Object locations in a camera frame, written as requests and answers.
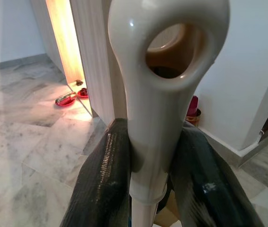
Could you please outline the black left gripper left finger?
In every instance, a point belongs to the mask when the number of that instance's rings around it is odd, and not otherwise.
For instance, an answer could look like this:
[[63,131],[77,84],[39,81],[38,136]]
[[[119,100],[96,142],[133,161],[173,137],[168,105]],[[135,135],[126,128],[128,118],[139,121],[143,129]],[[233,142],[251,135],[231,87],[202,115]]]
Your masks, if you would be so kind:
[[117,118],[82,165],[59,227],[129,227],[130,142]]

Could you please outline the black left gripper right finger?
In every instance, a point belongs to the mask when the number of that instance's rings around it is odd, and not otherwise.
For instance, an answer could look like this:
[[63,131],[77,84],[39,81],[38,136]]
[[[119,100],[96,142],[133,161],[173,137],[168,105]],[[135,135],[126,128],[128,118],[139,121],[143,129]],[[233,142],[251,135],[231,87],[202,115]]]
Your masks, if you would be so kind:
[[188,122],[172,160],[171,182],[182,227],[264,227],[230,166]]

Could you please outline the beige broom with purple bristles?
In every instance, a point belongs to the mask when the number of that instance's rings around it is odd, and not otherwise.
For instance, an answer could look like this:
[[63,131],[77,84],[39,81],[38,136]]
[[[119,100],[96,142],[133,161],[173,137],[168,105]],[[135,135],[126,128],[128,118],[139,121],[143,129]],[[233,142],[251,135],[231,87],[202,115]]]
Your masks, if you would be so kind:
[[193,94],[228,33],[229,0],[112,0],[108,35],[125,87],[131,227],[152,227]]

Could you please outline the large red plate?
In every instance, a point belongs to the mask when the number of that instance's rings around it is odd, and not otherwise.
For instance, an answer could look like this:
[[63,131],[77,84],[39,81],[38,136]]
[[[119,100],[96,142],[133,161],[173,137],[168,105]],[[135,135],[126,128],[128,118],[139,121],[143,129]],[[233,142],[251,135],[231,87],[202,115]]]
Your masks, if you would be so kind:
[[65,95],[57,98],[55,100],[55,104],[57,106],[62,106],[62,107],[70,106],[70,105],[72,105],[75,102],[76,96],[77,95],[75,93],[65,94]]

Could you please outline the small red plate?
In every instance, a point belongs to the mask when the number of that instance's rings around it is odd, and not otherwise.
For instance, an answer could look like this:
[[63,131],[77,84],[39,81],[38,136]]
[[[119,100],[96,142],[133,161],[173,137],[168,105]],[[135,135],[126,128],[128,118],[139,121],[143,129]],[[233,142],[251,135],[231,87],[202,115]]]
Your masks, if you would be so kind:
[[89,97],[88,90],[85,87],[83,87],[81,90],[77,92],[77,96],[79,98],[88,98]]

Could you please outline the white fluted altar cabinet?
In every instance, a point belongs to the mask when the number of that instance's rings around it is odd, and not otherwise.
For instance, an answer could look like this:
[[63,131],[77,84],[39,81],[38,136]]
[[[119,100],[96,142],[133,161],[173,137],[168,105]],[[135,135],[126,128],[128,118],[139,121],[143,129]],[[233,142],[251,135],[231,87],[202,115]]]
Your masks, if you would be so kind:
[[29,0],[45,52],[68,83],[84,79],[93,116],[126,118],[125,90],[108,39],[112,0]]

